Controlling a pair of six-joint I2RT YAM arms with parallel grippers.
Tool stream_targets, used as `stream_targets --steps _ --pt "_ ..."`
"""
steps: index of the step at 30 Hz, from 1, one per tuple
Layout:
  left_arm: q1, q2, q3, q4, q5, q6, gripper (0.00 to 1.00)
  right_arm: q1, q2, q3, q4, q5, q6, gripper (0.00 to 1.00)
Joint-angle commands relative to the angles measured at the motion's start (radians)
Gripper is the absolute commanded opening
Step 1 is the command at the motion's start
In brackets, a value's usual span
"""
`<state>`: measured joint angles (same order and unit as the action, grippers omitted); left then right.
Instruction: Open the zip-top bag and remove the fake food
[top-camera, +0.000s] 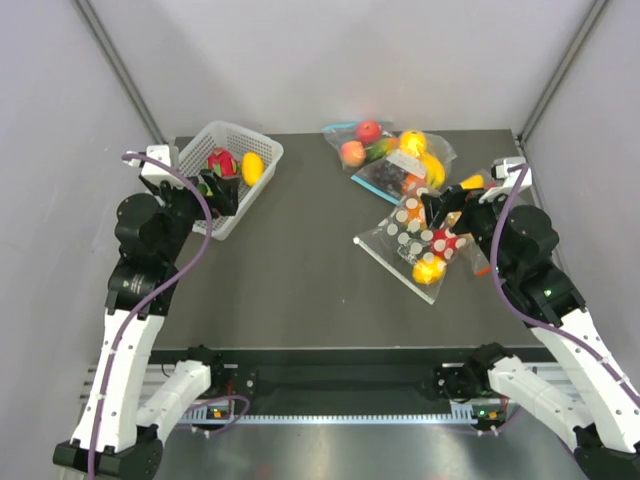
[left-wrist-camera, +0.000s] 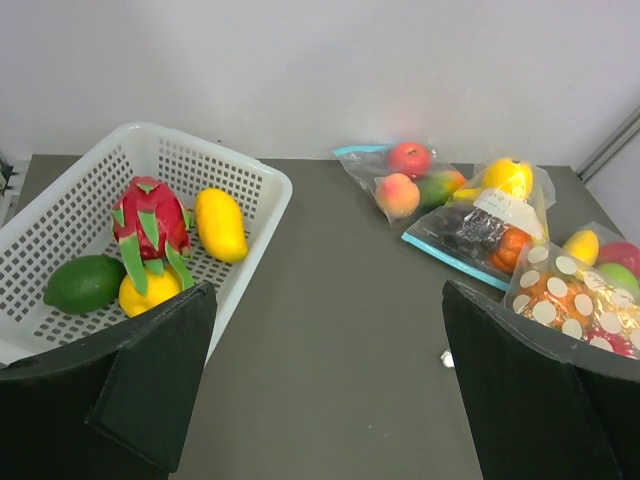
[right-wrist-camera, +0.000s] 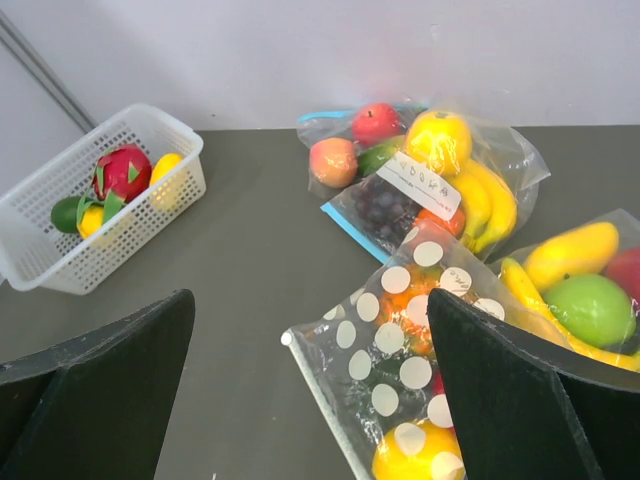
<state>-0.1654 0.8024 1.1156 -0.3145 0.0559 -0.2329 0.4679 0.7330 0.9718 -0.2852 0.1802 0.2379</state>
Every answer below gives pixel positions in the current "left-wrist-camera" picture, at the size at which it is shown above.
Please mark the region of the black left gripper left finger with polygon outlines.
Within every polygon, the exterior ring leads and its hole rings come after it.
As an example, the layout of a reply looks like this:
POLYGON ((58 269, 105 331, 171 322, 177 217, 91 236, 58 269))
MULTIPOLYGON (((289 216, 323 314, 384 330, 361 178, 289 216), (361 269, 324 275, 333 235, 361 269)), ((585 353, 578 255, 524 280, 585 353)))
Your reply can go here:
POLYGON ((177 471, 216 319, 200 283, 1 370, 4 479, 166 479, 177 471))

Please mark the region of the polka dot zip bag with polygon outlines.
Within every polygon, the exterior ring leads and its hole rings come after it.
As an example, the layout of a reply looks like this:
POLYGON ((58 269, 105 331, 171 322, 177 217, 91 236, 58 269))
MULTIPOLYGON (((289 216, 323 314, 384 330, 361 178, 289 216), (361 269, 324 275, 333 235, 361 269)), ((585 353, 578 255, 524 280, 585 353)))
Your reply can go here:
POLYGON ((639 358, 639 291, 552 243, 523 248, 503 305, 591 346, 639 358))

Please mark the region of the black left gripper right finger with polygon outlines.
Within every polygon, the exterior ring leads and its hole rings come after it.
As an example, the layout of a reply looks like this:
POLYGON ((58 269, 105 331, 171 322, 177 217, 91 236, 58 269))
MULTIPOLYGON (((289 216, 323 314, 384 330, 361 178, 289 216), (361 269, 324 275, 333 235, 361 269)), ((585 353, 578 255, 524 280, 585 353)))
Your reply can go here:
POLYGON ((449 349, 486 479, 636 479, 639 363, 443 287, 449 349))

